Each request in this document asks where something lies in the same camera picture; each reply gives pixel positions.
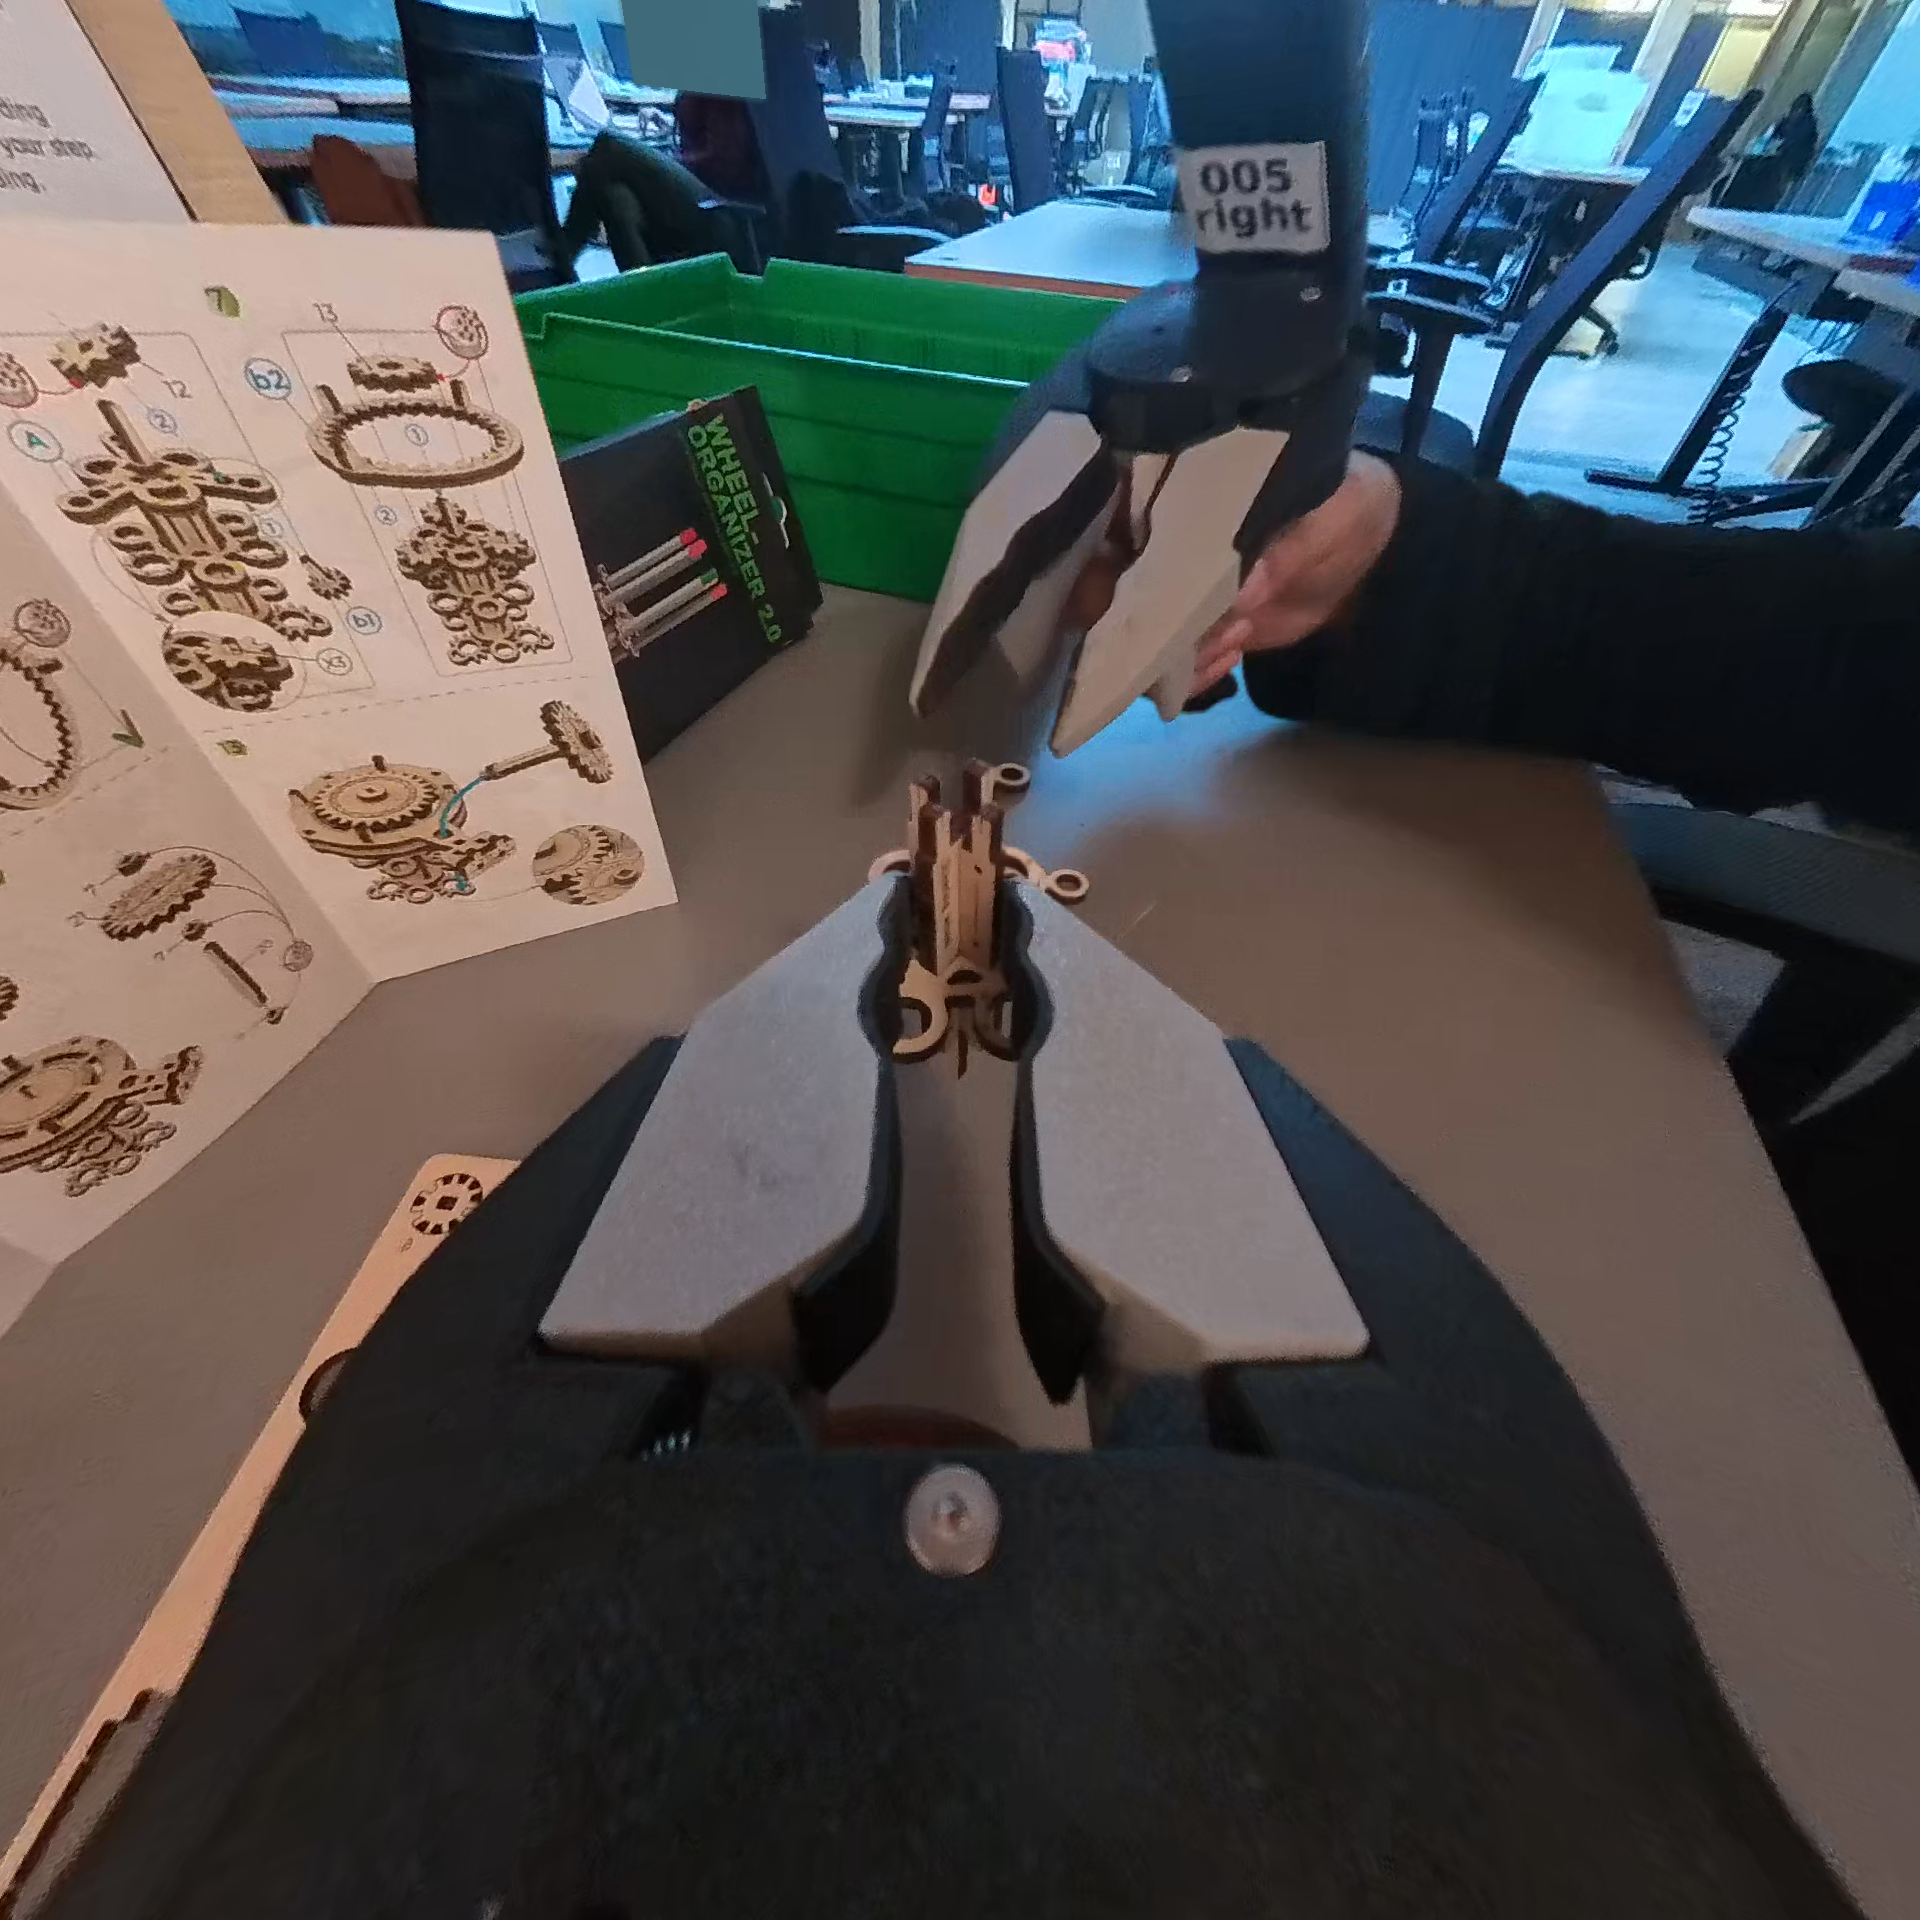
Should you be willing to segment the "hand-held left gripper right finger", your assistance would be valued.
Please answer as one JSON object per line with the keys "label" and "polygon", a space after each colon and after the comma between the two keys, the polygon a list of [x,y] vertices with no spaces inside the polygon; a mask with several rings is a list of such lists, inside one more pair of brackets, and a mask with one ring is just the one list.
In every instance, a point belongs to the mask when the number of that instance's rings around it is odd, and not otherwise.
{"label": "hand-held left gripper right finger", "polygon": [[1014,1319],[1048,1401],[1368,1336],[1227,1036],[1018,880]]}

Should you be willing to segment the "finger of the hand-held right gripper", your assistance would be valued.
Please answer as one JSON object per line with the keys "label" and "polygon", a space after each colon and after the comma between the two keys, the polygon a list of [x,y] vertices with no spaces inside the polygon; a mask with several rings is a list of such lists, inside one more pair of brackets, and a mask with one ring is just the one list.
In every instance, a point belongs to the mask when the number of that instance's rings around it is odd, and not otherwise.
{"label": "finger of the hand-held right gripper", "polygon": [[1115,513],[1120,465],[1084,414],[1045,412],[968,504],[918,646],[907,705],[936,714],[989,662],[1042,687],[1071,587]]}
{"label": "finger of the hand-held right gripper", "polygon": [[1094,619],[1064,625],[1067,673],[1048,751],[1070,756],[1150,699],[1187,710],[1203,639],[1240,585],[1236,536],[1288,443],[1283,427],[1236,427],[1170,458],[1146,514],[1143,547]]}

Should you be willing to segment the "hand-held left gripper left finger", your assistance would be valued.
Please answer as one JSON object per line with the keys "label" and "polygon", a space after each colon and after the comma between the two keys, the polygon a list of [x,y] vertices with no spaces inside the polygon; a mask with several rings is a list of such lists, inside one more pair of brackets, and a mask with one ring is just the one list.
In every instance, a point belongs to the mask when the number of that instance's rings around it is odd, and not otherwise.
{"label": "hand-held left gripper left finger", "polygon": [[901,1121],[869,880],[682,1039],[544,1310],[556,1354],[829,1390],[895,1302]]}

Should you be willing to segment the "wooden shaft with ring base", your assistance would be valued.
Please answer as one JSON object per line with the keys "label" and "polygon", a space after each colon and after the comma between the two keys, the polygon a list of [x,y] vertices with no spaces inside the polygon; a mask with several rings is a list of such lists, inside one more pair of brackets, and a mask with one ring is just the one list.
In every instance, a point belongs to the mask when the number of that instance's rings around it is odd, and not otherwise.
{"label": "wooden shaft with ring base", "polygon": [[923,776],[907,788],[906,846],[870,865],[870,879],[906,886],[898,1065],[948,1058],[966,1073],[976,1052],[1003,1063],[1020,1056],[1029,1016],[1005,945],[1011,886],[1031,883],[1059,906],[1082,906],[1091,892],[1084,872],[1008,846],[1005,812],[1031,785],[1029,767],[1013,760],[966,762],[952,801],[936,776]]}

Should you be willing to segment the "person's right forearm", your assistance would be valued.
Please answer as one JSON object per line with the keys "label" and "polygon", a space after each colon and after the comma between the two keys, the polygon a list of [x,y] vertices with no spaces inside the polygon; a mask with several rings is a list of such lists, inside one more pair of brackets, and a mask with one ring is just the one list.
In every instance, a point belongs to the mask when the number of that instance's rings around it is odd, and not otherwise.
{"label": "person's right forearm", "polygon": [[1656,523],[1391,467],[1398,531],[1346,614],[1240,662],[1263,714],[1916,834],[1914,528]]}

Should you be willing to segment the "black model kit box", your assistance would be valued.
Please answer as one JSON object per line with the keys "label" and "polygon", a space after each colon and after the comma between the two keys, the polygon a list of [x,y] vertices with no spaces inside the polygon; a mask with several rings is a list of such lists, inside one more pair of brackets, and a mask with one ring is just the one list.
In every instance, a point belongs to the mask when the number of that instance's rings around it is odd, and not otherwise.
{"label": "black model kit box", "polygon": [[560,480],[652,762],[808,635],[826,590],[800,510],[755,388],[576,446]]}

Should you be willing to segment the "laser-cut wooden parts sheet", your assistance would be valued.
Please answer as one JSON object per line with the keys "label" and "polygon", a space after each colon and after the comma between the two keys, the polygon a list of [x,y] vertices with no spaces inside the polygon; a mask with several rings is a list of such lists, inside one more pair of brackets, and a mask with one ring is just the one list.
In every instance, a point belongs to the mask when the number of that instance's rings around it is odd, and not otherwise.
{"label": "laser-cut wooden parts sheet", "polygon": [[237,1560],[308,1416],[317,1411],[352,1350],[394,1305],[403,1284],[517,1166],[515,1159],[442,1154],[419,1168],[252,1452],[211,1508],[199,1538],[188,1548],[7,1844],[3,1916],[38,1916],[47,1906],[52,1887],[123,1790],[199,1658]]}

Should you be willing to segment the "person's right hand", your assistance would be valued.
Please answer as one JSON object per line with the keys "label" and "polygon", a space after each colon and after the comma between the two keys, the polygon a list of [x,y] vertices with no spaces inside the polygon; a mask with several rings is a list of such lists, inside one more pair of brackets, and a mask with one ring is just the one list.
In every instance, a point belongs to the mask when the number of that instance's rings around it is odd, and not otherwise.
{"label": "person's right hand", "polygon": [[1400,478],[1372,450],[1348,458],[1335,495],[1268,539],[1227,614],[1200,639],[1190,705],[1243,659],[1292,648],[1333,627],[1368,583],[1400,522]]}

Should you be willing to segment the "pale office table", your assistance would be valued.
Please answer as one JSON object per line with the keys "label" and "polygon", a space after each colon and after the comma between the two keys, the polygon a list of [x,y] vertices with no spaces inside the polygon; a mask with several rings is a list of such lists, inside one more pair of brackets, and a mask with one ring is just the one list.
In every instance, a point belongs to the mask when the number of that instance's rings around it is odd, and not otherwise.
{"label": "pale office table", "polygon": [[1183,220],[1170,208],[1055,199],[906,260],[912,279],[1124,303],[1192,276]]}

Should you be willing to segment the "green plastic bin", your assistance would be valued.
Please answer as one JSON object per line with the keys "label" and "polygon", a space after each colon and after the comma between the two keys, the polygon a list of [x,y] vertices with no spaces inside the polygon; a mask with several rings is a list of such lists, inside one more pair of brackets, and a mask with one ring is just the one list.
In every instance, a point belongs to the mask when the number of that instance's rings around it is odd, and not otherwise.
{"label": "green plastic bin", "polygon": [[821,582],[918,603],[1020,396],[1115,307],[720,254],[515,305],[557,452],[755,388]]}

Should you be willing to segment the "black high-back office chair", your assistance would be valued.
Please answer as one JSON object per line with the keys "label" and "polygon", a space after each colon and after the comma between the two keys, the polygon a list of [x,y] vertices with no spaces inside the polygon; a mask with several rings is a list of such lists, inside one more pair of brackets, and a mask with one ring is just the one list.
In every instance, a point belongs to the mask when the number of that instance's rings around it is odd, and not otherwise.
{"label": "black high-back office chair", "polygon": [[427,227],[488,234],[515,296],[572,283],[534,22],[431,3],[396,18]]}

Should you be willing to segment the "folded assembly instruction leaflet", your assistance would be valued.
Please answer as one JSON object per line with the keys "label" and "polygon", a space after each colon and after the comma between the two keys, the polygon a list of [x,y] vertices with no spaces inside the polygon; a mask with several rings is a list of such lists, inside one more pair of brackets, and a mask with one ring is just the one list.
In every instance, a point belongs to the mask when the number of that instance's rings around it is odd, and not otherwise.
{"label": "folded assembly instruction leaflet", "polygon": [[372,987],[677,900],[479,234],[4,220],[3,1316]]}

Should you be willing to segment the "cardboard backing board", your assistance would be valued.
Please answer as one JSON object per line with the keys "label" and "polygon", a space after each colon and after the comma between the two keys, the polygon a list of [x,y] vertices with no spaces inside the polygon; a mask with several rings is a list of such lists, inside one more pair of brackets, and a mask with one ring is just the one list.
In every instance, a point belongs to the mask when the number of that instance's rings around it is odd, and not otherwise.
{"label": "cardboard backing board", "polygon": [[290,222],[162,3],[66,10],[194,222]]}

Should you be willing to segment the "white printed task sheet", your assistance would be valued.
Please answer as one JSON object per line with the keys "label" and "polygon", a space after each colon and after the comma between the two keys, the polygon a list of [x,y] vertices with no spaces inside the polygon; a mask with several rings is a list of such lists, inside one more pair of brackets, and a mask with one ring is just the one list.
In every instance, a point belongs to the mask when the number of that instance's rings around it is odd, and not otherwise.
{"label": "white printed task sheet", "polygon": [[3,217],[189,220],[66,3],[3,6]]}

